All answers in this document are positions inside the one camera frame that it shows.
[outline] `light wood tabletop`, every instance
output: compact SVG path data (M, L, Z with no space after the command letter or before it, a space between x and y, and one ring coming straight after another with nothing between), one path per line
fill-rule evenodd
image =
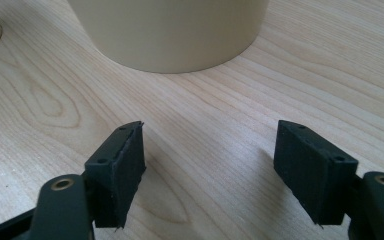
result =
M274 171L280 119L384 171L384 0L271 0L245 52L186 74L112 62L65 0L0 0L0 24L0 223L137 120L147 170L125 229L97 239L347 239Z

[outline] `wooden surface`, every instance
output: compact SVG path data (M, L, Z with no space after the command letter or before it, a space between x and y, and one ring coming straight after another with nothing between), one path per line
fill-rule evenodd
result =
M248 50L179 75L108 60L66 1L0 0L0 24L0 222L135 120L148 169L126 228L97 239L346 239L274 172L279 119L384 171L384 0L272 0Z

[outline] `wooden table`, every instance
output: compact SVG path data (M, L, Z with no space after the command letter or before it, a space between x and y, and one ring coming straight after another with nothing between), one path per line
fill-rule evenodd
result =
M0 222L136 120L148 169L126 228L97 239L346 239L274 172L279 119L384 171L384 0L272 0L248 50L176 75L107 59L66 1L0 0L0 24Z

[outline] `wood grain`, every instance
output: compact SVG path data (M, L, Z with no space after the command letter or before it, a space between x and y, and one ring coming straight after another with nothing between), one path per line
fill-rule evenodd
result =
M384 171L384 0L273 0L244 53L176 75L107 59L66 1L1 0L0 24L0 222L135 120L148 169L126 228L97 239L346 239L274 172L279 119Z

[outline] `wood grain pattern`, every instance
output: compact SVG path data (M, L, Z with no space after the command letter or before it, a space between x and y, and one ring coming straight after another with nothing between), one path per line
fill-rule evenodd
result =
M346 239L275 174L279 119L384 171L384 0L272 0L244 53L177 75L110 61L66 1L1 0L0 24L0 222L135 120L148 169L126 228L97 239Z

